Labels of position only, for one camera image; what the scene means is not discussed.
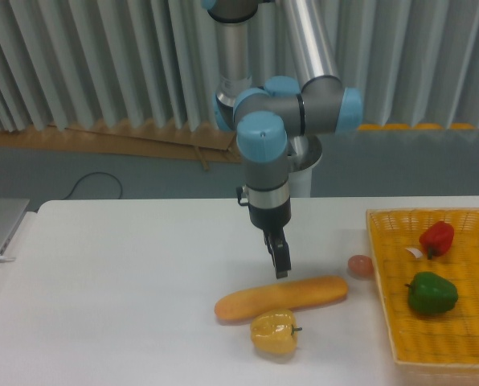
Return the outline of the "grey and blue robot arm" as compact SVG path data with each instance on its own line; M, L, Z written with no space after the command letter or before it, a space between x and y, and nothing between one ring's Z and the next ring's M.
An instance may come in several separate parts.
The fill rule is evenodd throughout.
M345 133L362 123L358 89L342 85L317 1L278 1L285 17L295 77L274 76L252 84L248 24L258 1L203 1L215 21L219 86L214 95L217 122L236 133L244 168L238 203L264 235L276 278L291 269L284 227L291 219L289 156L293 138Z

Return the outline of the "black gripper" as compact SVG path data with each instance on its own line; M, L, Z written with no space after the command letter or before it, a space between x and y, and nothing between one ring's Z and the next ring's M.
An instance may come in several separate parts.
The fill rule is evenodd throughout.
M269 209L249 204L248 210L252 224L264 231L264 244L272 256L276 278L287 277L291 270L291 259L282 228L291 220L291 201L287 200L282 205Z

